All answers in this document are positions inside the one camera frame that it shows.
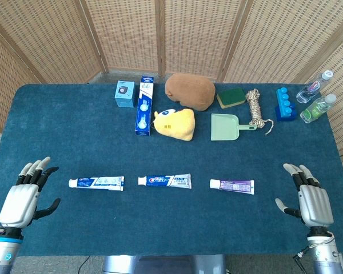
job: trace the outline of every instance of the toothpaste box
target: toothpaste box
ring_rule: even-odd
[[[142,76],[139,84],[135,132],[150,135],[151,105],[153,102],[154,77]]]
[[[118,81],[115,88],[114,99],[118,107],[134,107],[135,82]]]

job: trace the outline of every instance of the water bottle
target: water bottle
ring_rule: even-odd
[[[305,86],[296,95],[296,99],[299,103],[305,104],[310,101],[316,94],[320,92],[333,77],[333,72],[331,70],[326,70],[322,74],[318,75],[315,82]]]
[[[300,114],[300,117],[305,123],[311,123],[330,110],[336,100],[337,97],[332,93],[327,96],[322,96],[316,99],[306,110],[304,110]]]

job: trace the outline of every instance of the white toothpaste tube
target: white toothpaste tube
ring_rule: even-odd
[[[123,191],[124,180],[125,177],[123,176],[70,179],[69,187]]]
[[[210,188],[217,190],[227,190],[254,195],[254,180],[210,180]]]
[[[138,178],[139,186],[147,187],[181,187],[192,188],[190,174],[181,175],[149,175]]]

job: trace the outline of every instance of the robotic hand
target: robotic hand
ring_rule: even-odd
[[[300,258],[312,250],[315,273],[343,274],[334,235],[327,230],[334,223],[328,194],[305,166],[284,164],[284,169],[291,174],[296,185],[300,207],[289,208],[279,198],[276,198],[276,205],[283,213],[300,218],[310,228],[309,245],[294,256],[295,262],[306,273]]]
[[[23,241],[22,230],[42,217],[52,214],[61,201],[37,211],[37,200],[48,177],[58,167],[51,167],[42,173],[50,158],[37,160],[24,166],[18,180],[8,192],[0,212],[0,274],[10,273]]]

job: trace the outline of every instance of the rope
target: rope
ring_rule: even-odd
[[[261,115],[261,108],[259,106],[259,91],[255,88],[254,90],[249,91],[246,94],[246,100],[249,103],[250,106],[250,113],[252,115],[252,120],[249,124],[256,124],[258,128],[263,128],[265,126],[266,122],[271,122],[272,125],[269,129],[269,131],[265,134],[269,134],[272,131],[272,128],[274,126],[274,122],[271,119],[263,120]]]

